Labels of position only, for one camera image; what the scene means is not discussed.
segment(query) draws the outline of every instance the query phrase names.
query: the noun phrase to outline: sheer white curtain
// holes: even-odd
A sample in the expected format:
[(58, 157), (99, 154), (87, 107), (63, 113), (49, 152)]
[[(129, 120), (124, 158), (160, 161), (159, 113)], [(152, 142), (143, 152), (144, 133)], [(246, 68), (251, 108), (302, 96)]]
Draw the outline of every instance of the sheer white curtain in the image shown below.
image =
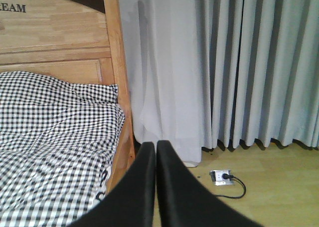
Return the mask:
[(170, 140), (179, 156), (195, 166), (205, 145), (205, 124), (210, 125), (196, 0), (120, 0), (120, 6), (135, 137), (139, 142)]
[(139, 142), (319, 145), (318, 0), (120, 0)]

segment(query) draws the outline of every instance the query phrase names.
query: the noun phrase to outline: plug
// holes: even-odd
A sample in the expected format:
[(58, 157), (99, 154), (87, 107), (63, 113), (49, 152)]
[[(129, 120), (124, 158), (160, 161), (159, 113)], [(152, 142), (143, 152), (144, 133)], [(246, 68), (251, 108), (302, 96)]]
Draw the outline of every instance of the plug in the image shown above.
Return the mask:
[(212, 181), (216, 186), (233, 185), (233, 175), (230, 170), (213, 170), (209, 172)]

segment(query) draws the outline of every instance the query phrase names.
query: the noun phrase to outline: black power cord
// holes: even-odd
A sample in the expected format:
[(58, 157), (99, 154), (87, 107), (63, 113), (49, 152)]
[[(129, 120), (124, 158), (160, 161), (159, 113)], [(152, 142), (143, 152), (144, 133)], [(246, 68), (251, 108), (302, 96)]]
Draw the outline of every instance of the black power cord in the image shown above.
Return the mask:
[(243, 189), (244, 189), (244, 193), (243, 193), (242, 195), (240, 195), (240, 196), (215, 195), (216, 197), (225, 197), (225, 198), (229, 198), (229, 199), (240, 199), (240, 198), (242, 198), (242, 197), (246, 194), (246, 186), (245, 186), (245, 184), (244, 184), (240, 179), (238, 179), (237, 177), (235, 177), (235, 176), (233, 176), (233, 175), (228, 175), (228, 174), (226, 174), (226, 173), (223, 174), (222, 177), (223, 177), (225, 180), (231, 179), (231, 180), (234, 180), (234, 181), (240, 183), (241, 186), (242, 186)]

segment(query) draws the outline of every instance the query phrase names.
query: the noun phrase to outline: pillow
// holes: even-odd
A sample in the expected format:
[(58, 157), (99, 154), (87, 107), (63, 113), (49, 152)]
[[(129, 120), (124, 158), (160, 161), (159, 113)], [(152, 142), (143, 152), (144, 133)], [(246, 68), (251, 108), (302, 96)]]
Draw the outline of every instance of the pillow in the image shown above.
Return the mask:
[(117, 103), (117, 85), (73, 84), (25, 71), (0, 73), (0, 98), (34, 104)]

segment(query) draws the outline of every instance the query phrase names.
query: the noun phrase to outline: bed post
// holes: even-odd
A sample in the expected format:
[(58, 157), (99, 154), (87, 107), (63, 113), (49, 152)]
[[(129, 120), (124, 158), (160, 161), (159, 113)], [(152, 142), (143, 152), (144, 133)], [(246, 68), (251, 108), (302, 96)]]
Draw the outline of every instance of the bed post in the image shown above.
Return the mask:
[(126, 61), (125, 61), (125, 52), (124, 52), (124, 42), (122, 34), (122, 25), (121, 25), (121, 15), (120, 15), (120, 6), (119, 0), (104, 0), (105, 7), (105, 16), (107, 30), (109, 34), (109, 42), (111, 48), (111, 57), (112, 57), (112, 66), (114, 72), (115, 83), (119, 86), (119, 98), (118, 103), (124, 110), (126, 121), (123, 129), (128, 129), (129, 136), (124, 137), (124, 140), (120, 139), (118, 145), (119, 148), (124, 148), (126, 151), (122, 153), (127, 153), (129, 156), (127, 158), (128, 162), (124, 163), (121, 160), (121, 157), (115, 155), (113, 168), (117, 168), (116, 175), (111, 176), (112, 181), (108, 181), (108, 192), (117, 184), (121, 179), (121, 175), (124, 175), (126, 170), (130, 167), (131, 163), (135, 159), (134, 151), (134, 141), (133, 141), (133, 125), (132, 125), (132, 113), (131, 113), (131, 103), (128, 90), (128, 77), (126, 71)]

